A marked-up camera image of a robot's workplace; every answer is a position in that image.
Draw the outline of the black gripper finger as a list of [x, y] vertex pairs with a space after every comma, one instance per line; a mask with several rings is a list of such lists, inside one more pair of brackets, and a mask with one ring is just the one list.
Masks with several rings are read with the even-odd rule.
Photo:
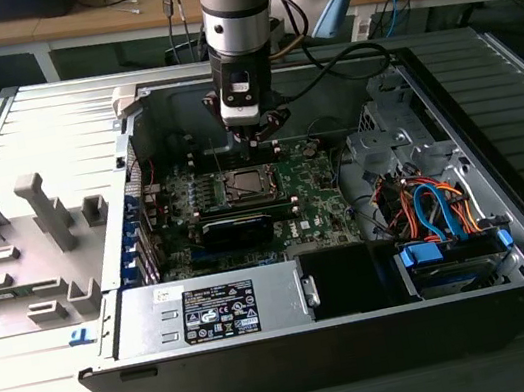
[[250, 158], [249, 142], [243, 136], [243, 128], [241, 126], [228, 126], [221, 116], [221, 105], [218, 95], [213, 91], [207, 92], [202, 99], [203, 106], [215, 118], [219, 125], [233, 138], [234, 149], [239, 151], [241, 158]]
[[260, 146], [267, 139], [271, 138], [274, 133], [285, 124], [291, 117], [291, 110], [287, 106], [280, 106], [274, 110], [269, 110], [265, 114], [266, 121], [264, 124], [253, 125], [249, 127], [249, 142], [251, 154], [256, 155]]

